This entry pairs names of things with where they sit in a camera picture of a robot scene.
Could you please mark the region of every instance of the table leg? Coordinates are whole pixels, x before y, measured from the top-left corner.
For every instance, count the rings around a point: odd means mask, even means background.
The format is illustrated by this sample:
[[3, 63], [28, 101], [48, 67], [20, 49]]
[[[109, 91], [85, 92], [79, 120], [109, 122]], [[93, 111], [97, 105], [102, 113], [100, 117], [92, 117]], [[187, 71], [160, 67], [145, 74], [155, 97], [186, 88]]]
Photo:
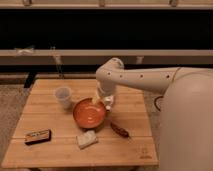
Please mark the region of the table leg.
[[30, 171], [41, 171], [39, 168], [28, 168]]

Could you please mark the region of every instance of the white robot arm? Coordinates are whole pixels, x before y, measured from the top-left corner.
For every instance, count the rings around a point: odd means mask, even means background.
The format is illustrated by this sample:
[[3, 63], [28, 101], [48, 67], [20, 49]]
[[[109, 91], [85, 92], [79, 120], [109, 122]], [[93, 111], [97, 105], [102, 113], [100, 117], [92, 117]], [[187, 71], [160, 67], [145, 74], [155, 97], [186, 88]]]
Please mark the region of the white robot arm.
[[113, 94], [117, 84], [163, 94], [174, 80], [204, 70], [207, 69], [174, 67], [125, 70], [120, 59], [112, 58], [98, 68], [96, 79], [100, 82], [98, 91], [101, 97]]
[[164, 94], [161, 105], [159, 171], [213, 170], [213, 70], [158, 68], [125, 70], [112, 58], [96, 71], [101, 98], [117, 84]]

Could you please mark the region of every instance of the paper cup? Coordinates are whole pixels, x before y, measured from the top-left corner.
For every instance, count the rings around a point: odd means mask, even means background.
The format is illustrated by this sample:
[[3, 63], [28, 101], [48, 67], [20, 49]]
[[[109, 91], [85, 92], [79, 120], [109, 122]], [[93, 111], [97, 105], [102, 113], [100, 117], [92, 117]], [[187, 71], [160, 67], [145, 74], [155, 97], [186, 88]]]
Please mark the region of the paper cup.
[[55, 97], [64, 109], [68, 109], [71, 105], [72, 91], [69, 87], [59, 87], [55, 90]]

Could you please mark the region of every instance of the chocolate bar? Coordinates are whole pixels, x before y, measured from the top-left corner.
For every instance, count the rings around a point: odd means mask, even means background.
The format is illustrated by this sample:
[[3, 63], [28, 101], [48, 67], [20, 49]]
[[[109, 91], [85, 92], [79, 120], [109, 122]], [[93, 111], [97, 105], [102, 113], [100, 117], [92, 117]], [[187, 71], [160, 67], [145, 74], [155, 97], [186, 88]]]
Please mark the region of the chocolate bar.
[[32, 145], [42, 142], [47, 142], [51, 140], [51, 130], [43, 130], [37, 132], [31, 132], [25, 136], [25, 144]]

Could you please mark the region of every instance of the cable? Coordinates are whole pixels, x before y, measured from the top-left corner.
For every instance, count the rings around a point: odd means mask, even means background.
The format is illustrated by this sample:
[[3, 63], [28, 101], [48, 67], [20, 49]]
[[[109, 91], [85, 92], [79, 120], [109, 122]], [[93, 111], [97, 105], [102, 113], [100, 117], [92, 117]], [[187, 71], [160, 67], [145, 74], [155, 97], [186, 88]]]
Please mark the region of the cable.
[[158, 101], [159, 99], [161, 99], [161, 98], [163, 98], [163, 96], [158, 96], [158, 97], [156, 97], [156, 98], [154, 99], [154, 106], [156, 107], [156, 109], [157, 109], [158, 111], [161, 111], [161, 108], [157, 105], [157, 101]]

